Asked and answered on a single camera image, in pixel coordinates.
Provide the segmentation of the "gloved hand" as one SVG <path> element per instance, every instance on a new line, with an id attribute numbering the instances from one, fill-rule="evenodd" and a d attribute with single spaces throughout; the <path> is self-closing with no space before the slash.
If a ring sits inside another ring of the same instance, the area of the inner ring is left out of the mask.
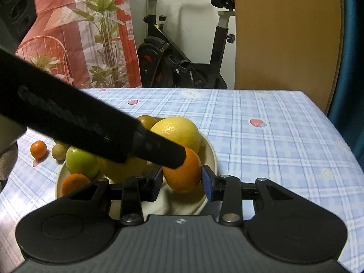
<path id="1" fill-rule="evenodd" d="M 0 183 L 1 191 L 5 188 L 9 176 L 17 162 L 18 144 L 15 142 L 1 154 L 0 158 Z"/>

